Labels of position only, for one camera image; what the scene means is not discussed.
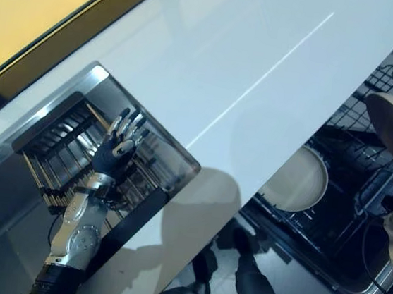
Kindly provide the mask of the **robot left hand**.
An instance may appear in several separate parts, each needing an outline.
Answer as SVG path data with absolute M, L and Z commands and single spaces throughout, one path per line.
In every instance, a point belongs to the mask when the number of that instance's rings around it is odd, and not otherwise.
M 114 119 L 91 161 L 95 174 L 114 180 L 122 177 L 128 162 L 149 134 L 143 127 L 147 117 L 141 113 L 140 109 L 126 108 Z

